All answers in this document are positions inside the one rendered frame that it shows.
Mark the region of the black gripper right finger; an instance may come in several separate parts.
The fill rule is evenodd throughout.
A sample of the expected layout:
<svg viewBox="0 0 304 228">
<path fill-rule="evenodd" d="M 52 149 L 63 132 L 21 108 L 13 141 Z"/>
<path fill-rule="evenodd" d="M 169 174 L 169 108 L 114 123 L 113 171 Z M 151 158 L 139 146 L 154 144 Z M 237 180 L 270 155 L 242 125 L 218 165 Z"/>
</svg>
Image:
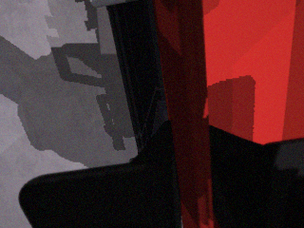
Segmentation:
<svg viewBox="0 0 304 228">
<path fill-rule="evenodd" d="M 304 138 L 263 145 L 209 131 L 219 228 L 282 228 L 288 187 L 304 180 Z"/>
</svg>

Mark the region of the red plastic tray with grey wire bars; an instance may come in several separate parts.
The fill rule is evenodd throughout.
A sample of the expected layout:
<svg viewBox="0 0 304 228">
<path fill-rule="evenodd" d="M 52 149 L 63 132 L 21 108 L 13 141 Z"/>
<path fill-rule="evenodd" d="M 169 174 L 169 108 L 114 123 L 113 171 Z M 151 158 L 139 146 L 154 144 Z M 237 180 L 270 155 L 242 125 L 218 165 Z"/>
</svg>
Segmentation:
<svg viewBox="0 0 304 228">
<path fill-rule="evenodd" d="M 304 138 L 304 0 L 152 0 L 183 228 L 219 228 L 209 124 Z"/>
</svg>

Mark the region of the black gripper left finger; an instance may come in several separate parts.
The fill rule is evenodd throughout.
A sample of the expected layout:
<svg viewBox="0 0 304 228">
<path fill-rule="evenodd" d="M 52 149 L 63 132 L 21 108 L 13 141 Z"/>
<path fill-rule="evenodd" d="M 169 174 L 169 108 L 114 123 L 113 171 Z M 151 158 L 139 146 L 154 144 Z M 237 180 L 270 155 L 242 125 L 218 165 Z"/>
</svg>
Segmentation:
<svg viewBox="0 0 304 228">
<path fill-rule="evenodd" d="M 171 120 L 131 162 L 40 175 L 18 199 L 32 228 L 182 228 Z"/>
</svg>

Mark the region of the black plastic tray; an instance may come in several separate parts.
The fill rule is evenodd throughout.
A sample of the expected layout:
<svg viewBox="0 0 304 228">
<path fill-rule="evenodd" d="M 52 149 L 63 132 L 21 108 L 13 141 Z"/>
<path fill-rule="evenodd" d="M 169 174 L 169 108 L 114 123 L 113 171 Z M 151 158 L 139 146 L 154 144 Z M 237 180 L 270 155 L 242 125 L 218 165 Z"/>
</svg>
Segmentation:
<svg viewBox="0 0 304 228">
<path fill-rule="evenodd" d="M 168 121 L 153 2 L 105 7 L 139 154 Z"/>
</svg>

